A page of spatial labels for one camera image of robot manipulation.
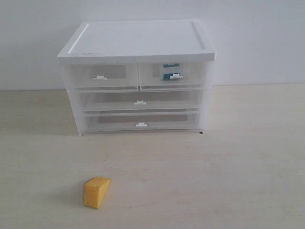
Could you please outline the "blue white pill bottle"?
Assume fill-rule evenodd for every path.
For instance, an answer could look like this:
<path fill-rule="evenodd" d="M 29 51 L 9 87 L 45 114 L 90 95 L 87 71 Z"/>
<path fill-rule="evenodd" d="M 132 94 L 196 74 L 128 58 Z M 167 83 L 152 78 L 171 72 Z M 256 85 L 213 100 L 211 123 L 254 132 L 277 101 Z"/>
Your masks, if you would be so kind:
<path fill-rule="evenodd" d="M 165 63 L 161 67 L 161 76 L 164 81 L 183 79 L 183 66 L 180 63 Z"/>

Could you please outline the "yellow cheese wedge block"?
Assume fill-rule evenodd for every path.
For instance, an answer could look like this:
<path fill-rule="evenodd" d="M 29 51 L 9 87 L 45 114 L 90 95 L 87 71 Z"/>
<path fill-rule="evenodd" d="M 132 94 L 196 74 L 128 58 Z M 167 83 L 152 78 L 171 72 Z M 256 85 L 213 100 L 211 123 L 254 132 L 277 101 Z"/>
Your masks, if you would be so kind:
<path fill-rule="evenodd" d="M 99 209 L 111 179 L 105 177 L 94 177 L 84 184 L 83 203 L 84 206 Z"/>

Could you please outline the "bottom wide clear drawer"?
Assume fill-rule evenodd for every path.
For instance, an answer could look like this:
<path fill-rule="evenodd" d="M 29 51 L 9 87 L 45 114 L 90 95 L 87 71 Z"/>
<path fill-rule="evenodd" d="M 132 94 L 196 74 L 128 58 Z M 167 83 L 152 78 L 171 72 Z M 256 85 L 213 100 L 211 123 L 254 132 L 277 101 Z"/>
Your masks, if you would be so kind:
<path fill-rule="evenodd" d="M 199 129 L 197 112 L 88 114 L 87 132 Z"/>

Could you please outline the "wide clear drawer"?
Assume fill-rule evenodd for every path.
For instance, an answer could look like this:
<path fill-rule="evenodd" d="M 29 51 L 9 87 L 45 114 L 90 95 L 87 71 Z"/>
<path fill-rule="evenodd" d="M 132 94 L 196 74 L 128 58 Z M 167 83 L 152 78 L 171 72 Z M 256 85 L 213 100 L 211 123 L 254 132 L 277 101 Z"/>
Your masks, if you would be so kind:
<path fill-rule="evenodd" d="M 199 129 L 197 112 L 88 114 L 87 132 Z"/>
<path fill-rule="evenodd" d="M 80 94 L 86 112 L 199 108 L 201 97 L 200 90 Z"/>

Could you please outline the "white plastic drawer cabinet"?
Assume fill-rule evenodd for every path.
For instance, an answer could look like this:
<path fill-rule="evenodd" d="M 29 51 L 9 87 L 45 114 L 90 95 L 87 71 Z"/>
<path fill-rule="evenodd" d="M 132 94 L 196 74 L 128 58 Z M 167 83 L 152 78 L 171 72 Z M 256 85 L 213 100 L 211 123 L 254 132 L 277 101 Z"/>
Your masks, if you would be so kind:
<path fill-rule="evenodd" d="M 215 49 L 208 40 L 202 24 L 195 19 L 84 22 L 58 54 L 63 80 L 80 135 L 105 133 L 86 131 L 87 125 L 85 116 L 89 114 L 158 112 L 197 112 L 199 114 L 200 128 L 195 130 L 204 132 L 207 126 L 209 98 L 211 94 L 215 59 Z M 204 77 L 204 84 L 194 88 L 163 88 L 159 90 L 143 90 L 140 88 L 139 64 L 173 62 L 205 62 L 207 64 L 207 70 Z M 119 64 L 135 64 L 137 66 L 137 90 L 124 89 L 106 91 L 98 88 L 78 89 L 75 87 L 76 70 L 79 66 Z M 83 110 L 80 100 L 81 93 L 187 90 L 202 91 L 199 108 L 86 112 Z"/>

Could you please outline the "middle wide clear drawer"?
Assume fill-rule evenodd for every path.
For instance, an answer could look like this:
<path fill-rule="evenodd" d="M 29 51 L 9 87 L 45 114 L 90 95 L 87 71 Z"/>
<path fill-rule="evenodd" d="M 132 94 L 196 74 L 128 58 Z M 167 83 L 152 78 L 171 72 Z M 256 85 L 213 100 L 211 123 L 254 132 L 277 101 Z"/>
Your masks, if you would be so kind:
<path fill-rule="evenodd" d="M 199 108 L 201 97 L 200 90 L 80 94 L 86 112 Z"/>

